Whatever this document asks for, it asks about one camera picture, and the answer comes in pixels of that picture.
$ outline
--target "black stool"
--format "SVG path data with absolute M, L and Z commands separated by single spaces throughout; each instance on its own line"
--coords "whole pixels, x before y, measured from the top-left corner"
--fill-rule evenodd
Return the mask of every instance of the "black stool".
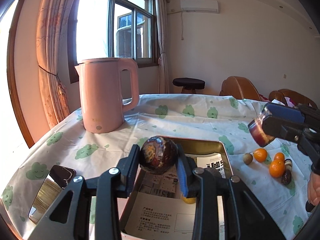
M 205 82 L 195 78 L 175 78 L 172 83 L 177 87 L 183 87 L 182 94 L 196 94 L 196 89 L 204 89 Z

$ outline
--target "air conditioner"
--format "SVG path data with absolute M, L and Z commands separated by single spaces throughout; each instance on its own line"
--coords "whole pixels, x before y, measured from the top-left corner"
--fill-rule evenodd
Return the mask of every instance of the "air conditioner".
M 214 0 L 180 0 L 180 5 L 182 11 L 219 13 L 219 4 Z

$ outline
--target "brown leather sofa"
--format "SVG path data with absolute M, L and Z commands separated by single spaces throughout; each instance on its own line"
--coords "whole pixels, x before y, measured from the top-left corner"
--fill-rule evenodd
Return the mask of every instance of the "brown leather sofa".
M 318 108 L 316 103 L 310 98 L 307 98 L 306 96 L 290 89 L 280 89 L 272 91 L 269 95 L 269 100 L 272 101 L 273 99 L 276 99 L 287 106 L 287 101 L 284 97 L 291 98 L 297 104 L 305 104 L 308 106 L 310 103 L 312 107 Z
M 235 99 L 260 100 L 259 93 L 251 81 L 245 77 L 231 76 L 223 81 L 220 96 L 233 96 Z

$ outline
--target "tablecloth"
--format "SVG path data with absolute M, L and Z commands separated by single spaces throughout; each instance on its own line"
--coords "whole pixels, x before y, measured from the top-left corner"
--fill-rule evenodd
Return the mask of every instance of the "tablecloth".
M 305 202 L 311 161 L 297 150 L 296 144 L 275 139 L 265 147 L 268 158 L 264 163 L 243 163 L 243 154 L 259 147 L 247 124 L 264 104 L 208 95 L 141 95 L 139 104 L 125 113 L 125 123 L 104 134 L 87 132 L 78 109 L 30 149 L 28 158 L 3 191 L 1 214 L 6 212 L 17 232 L 27 239 L 35 226 L 28 212 L 53 165 L 73 168 L 78 175 L 93 178 L 116 166 L 133 144 L 142 146 L 149 137 L 163 135 L 223 142 L 234 174 L 257 196 L 286 238 L 292 239 L 308 219 Z M 268 163 L 277 152 L 283 152 L 293 162 L 288 186 L 268 172 Z M 94 223 L 94 213 L 90 222 Z

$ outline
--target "kettle handle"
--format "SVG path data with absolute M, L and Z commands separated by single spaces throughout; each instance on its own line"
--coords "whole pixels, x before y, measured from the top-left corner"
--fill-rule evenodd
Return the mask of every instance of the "kettle handle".
M 125 104 L 122 107 L 122 111 L 126 112 L 134 108 L 139 103 L 138 65 L 132 58 L 121 58 L 119 59 L 118 64 L 119 71 L 130 71 L 132 100 L 130 103 Z

